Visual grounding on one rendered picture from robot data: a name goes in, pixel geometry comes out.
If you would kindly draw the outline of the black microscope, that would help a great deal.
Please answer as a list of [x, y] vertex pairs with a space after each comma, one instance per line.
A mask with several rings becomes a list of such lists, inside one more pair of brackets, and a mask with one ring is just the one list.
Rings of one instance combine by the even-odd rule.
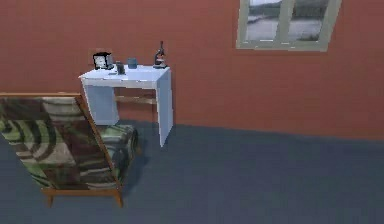
[[165, 63], [165, 50], [163, 48], [163, 42], [160, 42], [160, 47], [155, 54], [153, 67], [155, 69], [165, 69], [167, 67]]

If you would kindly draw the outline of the white desk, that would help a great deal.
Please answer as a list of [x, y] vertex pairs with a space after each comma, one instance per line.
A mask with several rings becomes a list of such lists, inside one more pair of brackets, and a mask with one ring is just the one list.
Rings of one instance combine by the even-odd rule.
[[114, 125], [119, 114], [114, 93], [115, 88], [149, 89], [156, 92], [160, 146], [173, 127], [173, 101], [171, 69], [155, 69], [139, 65], [136, 69], [125, 66], [125, 73], [118, 75], [116, 69], [91, 70], [82, 74], [84, 95], [96, 125]]

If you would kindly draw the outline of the grey framed window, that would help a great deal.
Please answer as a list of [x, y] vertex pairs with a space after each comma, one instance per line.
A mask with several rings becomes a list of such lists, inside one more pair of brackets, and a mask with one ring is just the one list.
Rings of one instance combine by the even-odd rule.
[[326, 52], [343, 0], [240, 0], [236, 48]]

